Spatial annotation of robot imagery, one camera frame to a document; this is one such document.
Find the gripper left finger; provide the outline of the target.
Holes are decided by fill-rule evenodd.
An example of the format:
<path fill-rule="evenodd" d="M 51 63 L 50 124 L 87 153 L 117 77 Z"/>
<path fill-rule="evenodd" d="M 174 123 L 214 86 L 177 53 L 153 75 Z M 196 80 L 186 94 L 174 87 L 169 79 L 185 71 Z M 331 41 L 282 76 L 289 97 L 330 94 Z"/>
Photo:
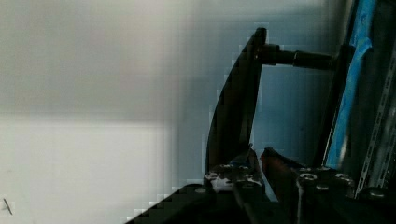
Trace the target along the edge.
<path fill-rule="evenodd" d="M 242 150 L 227 158 L 225 154 L 208 154 L 204 186 L 216 193 L 232 191 L 237 183 L 248 183 L 265 189 L 259 160 L 251 144 L 243 144 Z"/>

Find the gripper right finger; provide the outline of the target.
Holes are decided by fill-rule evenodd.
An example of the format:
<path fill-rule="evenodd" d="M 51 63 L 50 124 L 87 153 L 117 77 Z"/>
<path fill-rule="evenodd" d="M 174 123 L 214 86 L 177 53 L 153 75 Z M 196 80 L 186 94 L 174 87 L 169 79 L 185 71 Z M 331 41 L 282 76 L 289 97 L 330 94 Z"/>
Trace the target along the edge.
<path fill-rule="evenodd" d="M 327 166 L 307 167 L 286 158 L 267 147 L 261 154 L 262 171 L 276 198 L 283 205 L 296 204 L 298 200 L 297 180 L 305 174 L 314 184 L 325 184 L 329 189 L 340 189 L 347 197 L 354 194 L 354 180 Z"/>

